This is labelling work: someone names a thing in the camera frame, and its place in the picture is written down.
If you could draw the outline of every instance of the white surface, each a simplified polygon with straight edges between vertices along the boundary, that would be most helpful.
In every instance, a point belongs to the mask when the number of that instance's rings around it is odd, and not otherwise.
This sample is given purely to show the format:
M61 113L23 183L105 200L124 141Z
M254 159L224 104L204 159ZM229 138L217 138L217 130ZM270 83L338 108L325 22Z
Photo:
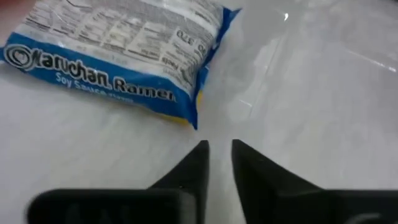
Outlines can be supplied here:
M0 65L1 223L21 223L47 189L147 187L201 139L207 223L244 223L233 138L321 187L398 189L398 5L223 3L244 10L211 66L197 132Z

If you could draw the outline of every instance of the maruchan ramen package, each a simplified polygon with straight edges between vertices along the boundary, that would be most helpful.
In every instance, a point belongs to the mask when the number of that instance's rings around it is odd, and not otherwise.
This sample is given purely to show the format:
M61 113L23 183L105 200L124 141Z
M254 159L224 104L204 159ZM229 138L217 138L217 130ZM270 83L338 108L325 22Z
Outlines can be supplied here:
M198 125L197 99L231 21L207 0L129 0L124 8L37 1L0 59L56 85Z

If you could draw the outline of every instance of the plastic wrapper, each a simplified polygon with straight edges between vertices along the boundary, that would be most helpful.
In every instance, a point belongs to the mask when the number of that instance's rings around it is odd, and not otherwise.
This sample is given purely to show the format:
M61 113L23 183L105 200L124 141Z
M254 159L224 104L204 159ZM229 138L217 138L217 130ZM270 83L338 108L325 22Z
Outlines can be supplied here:
M204 0L42 0L1 55L39 79L142 105L196 129L206 66L237 13Z

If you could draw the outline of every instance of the nutrition facts label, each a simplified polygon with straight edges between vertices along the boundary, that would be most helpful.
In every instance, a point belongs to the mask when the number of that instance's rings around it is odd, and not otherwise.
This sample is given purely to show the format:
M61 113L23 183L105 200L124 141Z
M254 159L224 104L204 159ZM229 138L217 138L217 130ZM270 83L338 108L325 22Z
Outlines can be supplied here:
M38 1L17 30L87 55L170 79L189 95L212 47L222 8L204 0L130 0L128 10L84 1Z

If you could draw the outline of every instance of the black plastic object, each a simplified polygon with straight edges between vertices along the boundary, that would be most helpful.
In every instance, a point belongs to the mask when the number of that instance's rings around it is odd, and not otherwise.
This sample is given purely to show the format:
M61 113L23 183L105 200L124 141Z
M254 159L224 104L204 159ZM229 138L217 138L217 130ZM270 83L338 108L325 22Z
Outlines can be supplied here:
M240 140L232 160L247 224L398 223L398 191L324 190Z
M146 190L60 189L42 193L27 210L28 224L203 224L209 145L201 141Z

